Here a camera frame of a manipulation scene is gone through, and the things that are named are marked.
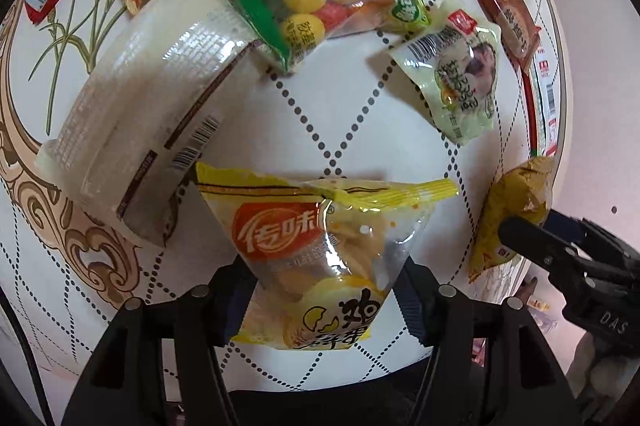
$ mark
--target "light green snack package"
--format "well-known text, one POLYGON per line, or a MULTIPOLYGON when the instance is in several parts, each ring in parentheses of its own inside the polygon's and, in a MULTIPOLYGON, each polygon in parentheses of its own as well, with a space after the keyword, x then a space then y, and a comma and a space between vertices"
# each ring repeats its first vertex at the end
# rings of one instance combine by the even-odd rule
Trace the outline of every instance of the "light green snack package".
POLYGON ((389 54, 420 87, 433 124, 464 145, 494 128, 498 45, 498 25, 445 0, 428 29, 389 54))

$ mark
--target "white tablecloth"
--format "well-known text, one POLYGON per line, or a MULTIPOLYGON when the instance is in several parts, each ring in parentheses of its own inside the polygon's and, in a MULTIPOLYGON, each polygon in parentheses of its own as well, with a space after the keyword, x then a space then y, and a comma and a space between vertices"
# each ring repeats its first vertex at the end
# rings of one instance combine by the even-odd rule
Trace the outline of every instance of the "white tablecloth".
MULTIPOLYGON (((425 0, 430 6, 440 1, 425 0)), ((464 1, 479 10, 476 0, 464 1)), ((525 2, 559 78, 550 7, 546 0, 525 2)), ((95 61, 128 20, 121 0, 60 0, 35 27, 16 0, 0 33, 0 284, 40 366, 62 377, 78 377, 124 300, 175 298, 206 283, 235 255, 193 185, 172 199, 171 238, 156 251, 123 240, 33 173, 40 143, 55 137, 95 61)), ((205 160, 301 179, 450 177, 460 195, 439 204, 412 256, 441 282, 501 301, 513 290, 520 261, 473 285, 466 263, 487 189, 529 157, 522 82, 500 50, 495 129, 458 148, 430 126, 420 93, 385 52, 402 38, 378 31, 330 41, 296 76, 266 72, 205 160)), ((554 88, 559 100, 559 81, 554 88)), ((11 334, 1 319, 0 326, 11 334)), ((380 377, 429 351, 408 334, 391 294, 370 338, 350 350, 288 352, 231 343, 217 352, 229 390, 312 390, 380 377)), ((170 348, 164 357, 167 395, 175 400, 170 348)))

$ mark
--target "black cable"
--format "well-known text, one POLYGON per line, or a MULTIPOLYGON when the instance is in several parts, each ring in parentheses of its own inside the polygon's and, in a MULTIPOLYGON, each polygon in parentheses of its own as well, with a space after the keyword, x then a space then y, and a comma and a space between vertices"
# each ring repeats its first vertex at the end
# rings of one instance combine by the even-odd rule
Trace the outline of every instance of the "black cable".
POLYGON ((18 343, 20 343, 20 347, 24 353, 24 359, 27 361, 27 366, 29 367, 29 373, 31 374, 31 380, 33 381, 33 389, 38 397, 38 403, 40 405, 40 410, 42 410, 44 422, 46 426, 56 426, 55 422, 53 422, 51 410, 49 409, 47 395, 44 393, 44 387, 42 385, 42 380, 40 379, 40 372, 38 371, 36 358, 33 357, 33 352, 31 351, 27 336, 25 335, 24 330, 22 330, 22 326, 18 321, 18 316, 15 315, 14 309, 11 307, 2 287, 0 287, 0 307, 2 307, 9 323, 11 323, 11 326, 14 328, 15 335, 18 338, 18 343))

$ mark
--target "green plant illustration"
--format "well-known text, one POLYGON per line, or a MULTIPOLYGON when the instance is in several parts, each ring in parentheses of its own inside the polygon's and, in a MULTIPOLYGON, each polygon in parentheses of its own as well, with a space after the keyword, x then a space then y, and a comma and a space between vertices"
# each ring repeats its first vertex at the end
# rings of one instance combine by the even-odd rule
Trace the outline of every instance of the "green plant illustration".
POLYGON ((65 51, 69 46, 76 48, 82 58, 82 61, 84 61, 87 73, 90 74, 91 71, 94 70, 98 50, 100 49, 102 42, 116 21, 127 10, 125 6, 122 6, 115 13, 110 15, 111 8, 115 1, 116 0, 94 0, 94 5, 91 10, 89 10, 80 22, 72 26, 76 0, 71 0, 71 7, 69 9, 66 22, 61 22, 58 19, 56 9, 53 8, 49 12, 49 15, 47 15, 47 24, 39 29, 40 31, 49 31, 53 41, 49 46, 47 46, 42 55, 36 61, 36 64, 33 66, 31 74, 29 75, 29 80, 33 78, 36 70, 50 52, 53 52, 56 63, 51 77, 49 103, 47 104, 47 135, 49 135, 51 131, 53 101, 56 94, 56 87, 58 85, 60 66, 62 64, 65 51), (88 37, 88 41, 84 41, 76 33, 78 32, 78 29, 82 28, 89 21, 91 23, 90 35, 88 37))

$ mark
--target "screw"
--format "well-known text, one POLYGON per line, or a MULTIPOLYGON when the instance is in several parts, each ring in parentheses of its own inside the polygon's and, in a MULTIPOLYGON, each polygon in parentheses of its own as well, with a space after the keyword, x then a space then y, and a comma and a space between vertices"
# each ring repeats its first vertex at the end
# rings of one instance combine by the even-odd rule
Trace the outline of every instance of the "screw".
POLYGON ((196 287, 191 289, 191 296, 194 298, 204 298, 207 294, 209 294, 208 285, 196 285, 196 287))
POLYGON ((140 298, 129 298, 126 302, 124 302, 124 308, 128 311, 134 311, 138 309, 142 305, 142 300, 140 298))
POLYGON ((519 298, 511 296, 507 298, 507 305, 511 307, 514 311, 519 311, 523 307, 523 303, 519 298))
POLYGON ((452 285, 446 284, 438 287, 438 292, 442 294, 445 298, 453 298, 458 291, 452 285))

